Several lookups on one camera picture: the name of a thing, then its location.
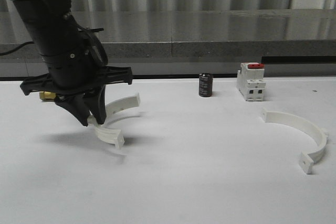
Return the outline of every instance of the black robotic arm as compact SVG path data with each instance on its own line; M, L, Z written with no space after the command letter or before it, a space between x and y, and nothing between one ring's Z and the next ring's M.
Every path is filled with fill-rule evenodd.
M106 119L106 84L132 83L130 68L107 67L108 58L94 32L70 12L71 0L12 0L32 37L48 74L27 78L21 89L56 93L55 103L87 126L90 112L99 124Z

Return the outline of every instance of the capacitor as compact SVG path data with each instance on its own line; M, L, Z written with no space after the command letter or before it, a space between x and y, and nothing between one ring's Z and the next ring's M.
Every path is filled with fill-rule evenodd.
M210 97L212 95L212 84L214 77L211 73L200 73L198 75L198 94L200 97Z

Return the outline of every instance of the white circuit breaker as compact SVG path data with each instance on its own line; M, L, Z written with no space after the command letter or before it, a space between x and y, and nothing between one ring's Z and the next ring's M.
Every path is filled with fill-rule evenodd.
M241 63L237 75L237 89L246 101L263 101L266 83L264 64Z

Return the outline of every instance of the cable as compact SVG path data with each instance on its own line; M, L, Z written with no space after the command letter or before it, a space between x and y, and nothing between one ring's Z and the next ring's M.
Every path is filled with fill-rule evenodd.
M17 50L23 48L24 46L27 46L29 44L34 44L33 41L28 41L28 42L24 42L22 43L21 45L17 46L16 48L10 50L10 51L7 51L7 52L0 52L0 56L4 56L4 55L9 55L11 54L12 52L16 52Z

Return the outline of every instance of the white curved bracket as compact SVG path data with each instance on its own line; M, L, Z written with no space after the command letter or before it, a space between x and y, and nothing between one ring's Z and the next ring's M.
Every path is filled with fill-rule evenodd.
M138 107L139 105L140 105L139 94L133 95L131 97L125 97L107 104L106 105L107 116L105 124L117 112L133 107ZM118 149L120 149L124 145L125 141L121 130L106 128L105 124L99 125L92 115L89 116L88 123L94 126L96 136L103 142L114 144Z
M324 155L328 133L312 122L289 113L267 111L266 109L263 109L261 117L265 123L280 123L294 127L300 131L305 132L315 140L316 144L318 145L317 149L311 153L301 152L299 160L299 165L303 171L306 174L310 174L313 165L317 163Z

